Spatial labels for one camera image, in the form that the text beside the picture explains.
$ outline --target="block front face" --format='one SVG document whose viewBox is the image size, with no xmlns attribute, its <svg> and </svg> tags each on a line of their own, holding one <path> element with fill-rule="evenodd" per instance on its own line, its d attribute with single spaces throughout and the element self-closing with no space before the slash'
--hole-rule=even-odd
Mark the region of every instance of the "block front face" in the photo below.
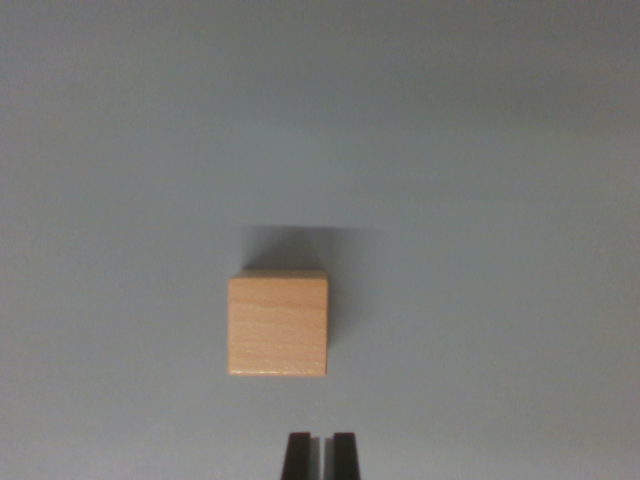
<svg viewBox="0 0 640 480">
<path fill-rule="evenodd" d="M 248 270 L 229 281 L 229 373 L 322 376 L 325 272 Z"/>
</svg>

